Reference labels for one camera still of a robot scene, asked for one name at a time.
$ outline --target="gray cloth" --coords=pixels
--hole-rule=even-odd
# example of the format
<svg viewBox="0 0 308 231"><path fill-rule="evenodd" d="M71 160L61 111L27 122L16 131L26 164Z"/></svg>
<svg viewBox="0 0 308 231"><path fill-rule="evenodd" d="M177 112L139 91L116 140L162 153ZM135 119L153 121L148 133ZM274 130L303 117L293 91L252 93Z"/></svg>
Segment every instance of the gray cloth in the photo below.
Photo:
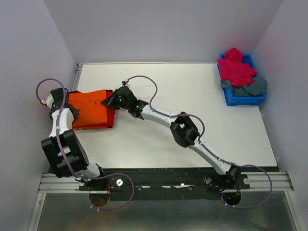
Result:
<svg viewBox="0 0 308 231"><path fill-rule="evenodd" d="M261 96L266 92L267 85L268 82L262 77L254 77L253 83L242 85L240 88L232 86L229 80L220 81L220 86L222 88L231 88L234 97Z"/></svg>

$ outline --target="folded cloth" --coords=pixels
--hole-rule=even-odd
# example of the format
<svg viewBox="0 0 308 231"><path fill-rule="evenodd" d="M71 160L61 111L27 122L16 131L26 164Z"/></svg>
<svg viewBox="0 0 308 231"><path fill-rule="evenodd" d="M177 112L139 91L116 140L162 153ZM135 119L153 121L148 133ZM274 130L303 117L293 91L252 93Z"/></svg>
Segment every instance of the folded cloth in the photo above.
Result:
<svg viewBox="0 0 308 231"><path fill-rule="evenodd" d="M112 90L106 91L106 97L112 95ZM110 107L107 107L107 123L103 124L89 124L89 125L80 125L75 126L73 124L73 129L106 129L106 128L112 128L114 126L115 121L115 109L112 109Z"/></svg>
<svg viewBox="0 0 308 231"><path fill-rule="evenodd" d="M251 84L244 84L239 88L233 87L229 80L221 80L220 86L222 88L231 88L234 97L256 97L261 96L266 92L268 82L262 77L254 77L254 82Z"/></svg>
<svg viewBox="0 0 308 231"><path fill-rule="evenodd" d="M218 59L221 80L229 80L237 88L253 83L257 71L249 64L243 64L242 59L243 53L236 48L227 51L223 59Z"/></svg>
<svg viewBox="0 0 308 231"><path fill-rule="evenodd" d="M106 124L107 107L101 104L106 99L106 90L89 93L71 92L68 103L79 110L73 128L84 125Z"/></svg>

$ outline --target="blue basket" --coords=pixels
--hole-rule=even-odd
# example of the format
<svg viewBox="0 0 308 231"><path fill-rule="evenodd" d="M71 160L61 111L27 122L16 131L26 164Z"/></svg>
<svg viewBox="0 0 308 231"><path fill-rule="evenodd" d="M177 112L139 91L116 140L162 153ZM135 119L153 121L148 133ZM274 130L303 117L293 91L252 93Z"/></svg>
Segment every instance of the blue basket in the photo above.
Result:
<svg viewBox="0 0 308 231"><path fill-rule="evenodd" d="M256 70L256 66L254 64L254 61L252 60L252 57L250 54L244 54L243 64L250 64L250 66ZM263 93L261 96L258 97L234 97L232 95L231 88L224 88L223 92L225 93L226 103L228 106L236 106L236 105L259 105L263 100L266 99L266 93Z"/></svg>

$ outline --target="gray wall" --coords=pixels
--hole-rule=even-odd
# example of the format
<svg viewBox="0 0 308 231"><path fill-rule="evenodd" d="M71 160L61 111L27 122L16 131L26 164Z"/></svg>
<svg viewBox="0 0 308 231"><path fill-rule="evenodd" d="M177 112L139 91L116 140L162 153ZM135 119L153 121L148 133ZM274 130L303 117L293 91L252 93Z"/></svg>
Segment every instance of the gray wall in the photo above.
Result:
<svg viewBox="0 0 308 231"><path fill-rule="evenodd" d="M26 230L47 160L40 141L51 120L35 97L55 77L72 86L76 70L41 0L4 0L0 7L0 230ZM46 97L55 84L44 86Z"/></svg>
<svg viewBox="0 0 308 231"><path fill-rule="evenodd" d="M254 60L268 80L261 106L279 165L288 170L308 227L308 1L285 0Z"/></svg>
<svg viewBox="0 0 308 231"><path fill-rule="evenodd" d="M78 63L215 62L253 52L282 0L44 0Z"/></svg>

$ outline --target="white table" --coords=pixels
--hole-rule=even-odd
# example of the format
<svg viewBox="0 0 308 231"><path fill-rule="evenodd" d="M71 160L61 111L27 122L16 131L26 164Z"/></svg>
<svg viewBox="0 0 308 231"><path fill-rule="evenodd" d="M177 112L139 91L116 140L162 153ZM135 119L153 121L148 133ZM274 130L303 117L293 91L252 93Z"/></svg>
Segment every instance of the white table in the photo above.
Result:
<svg viewBox="0 0 308 231"><path fill-rule="evenodd" d="M114 90L134 75L157 83L154 107L199 116L205 123L205 141L221 156L239 165L277 166L259 108L226 105L216 64L87 64L76 90ZM146 79L135 78L129 84L144 101L154 93ZM201 132L200 123L193 120ZM112 129L76 134L90 161L103 168L210 167L197 153L178 146L169 129L135 119L127 111L117 111Z"/></svg>

